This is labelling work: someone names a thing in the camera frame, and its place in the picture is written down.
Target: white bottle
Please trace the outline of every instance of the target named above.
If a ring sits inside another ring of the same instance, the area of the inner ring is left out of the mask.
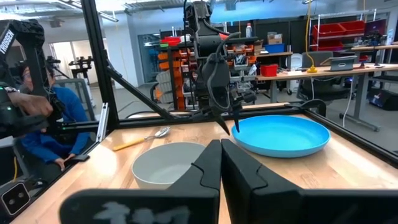
[[[246,27],[246,37],[251,37],[251,25],[250,25],[250,22],[248,23],[248,26]]]

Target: wooden tabletop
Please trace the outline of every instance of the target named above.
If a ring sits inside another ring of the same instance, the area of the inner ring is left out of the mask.
[[[383,46],[376,46],[376,47],[353,47],[351,50],[353,51],[367,51],[367,50],[384,50],[384,49],[398,49],[398,45],[383,45]]]
[[[233,121],[227,122],[232,128]],[[53,184],[13,224],[58,224],[58,211],[71,194],[83,189],[137,189],[131,173],[135,159],[147,150],[170,142],[198,142],[207,145],[213,139],[230,138],[216,123],[172,126],[164,138],[153,139],[113,152],[115,145],[153,135],[161,127],[119,129],[112,132],[90,152],[91,158],[75,165]],[[331,133],[324,150],[298,159],[275,159],[250,153],[282,177],[305,189],[398,189],[398,170]],[[230,224],[228,208],[221,189],[219,223]]]
[[[293,52],[281,52],[281,53],[274,53],[274,54],[258,54],[254,55],[257,58],[259,57],[277,57],[277,56],[286,56],[286,55],[292,55]]]
[[[258,75],[256,77],[257,81],[264,80],[296,80],[300,78],[310,78],[310,77],[327,77],[327,76],[336,76],[336,75],[352,75],[352,74],[360,74],[367,72],[382,72],[382,71],[391,71],[398,70],[398,64],[380,64],[384,66],[382,68],[375,68],[374,63],[365,63],[365,68],[362,69],[354,69],[350,71],[342,71],[342,72],[329,72],[330,66],[327,67],[317,67],[317,73],[307,73],[301,71],[293,71],[293,72],[282,72],[278,73],[275,77],[263,77]]]

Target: blue jacket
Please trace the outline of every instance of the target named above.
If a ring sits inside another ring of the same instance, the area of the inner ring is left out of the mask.
[[[88,121],[85,110],[74,92],[62,87],[53,87],[52,89],[57,94],[58,99],[65,104],[64,122],[71,122],[72,120],[69,117],[78,122]],[[72,153],[78,155],[86,146],[89,137],[89,133],[80,133],[77,135],[74,145],[62,145],[50,135],[36,131],[27,134],[22,140],[22,144],[26,150],[43,159],[44,162],[52,162],[60,158],[60,155]]]

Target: white bowl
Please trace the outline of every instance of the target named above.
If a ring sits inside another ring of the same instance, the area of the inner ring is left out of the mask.
[[[157,146],[136,159],[132,174],[140,189],[166,189],[184,175],[205,148],[191,142]]]

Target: person's hand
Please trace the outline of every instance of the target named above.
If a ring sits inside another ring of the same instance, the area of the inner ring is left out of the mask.
[[[56,160],[54,160],[54,163],[58,164],[58,166],[61,167],[61,171],[63,171],[65,169],[65,161],[61,158],[58,158]]]
[[[28,95],[23,93],[8,93],[12,104],[20,107],[29,115],[42,114],[50,116],[53,108],[46,97]]]
[[[69,156],[63,161],[63,162],[66,162],[66,161],[68,161],[69,159],[71,159],[71,158],[73,158],[73,157],[75,157],[76,155],[74,155],[73,153],[71,153],[71,154],[69,154]]]

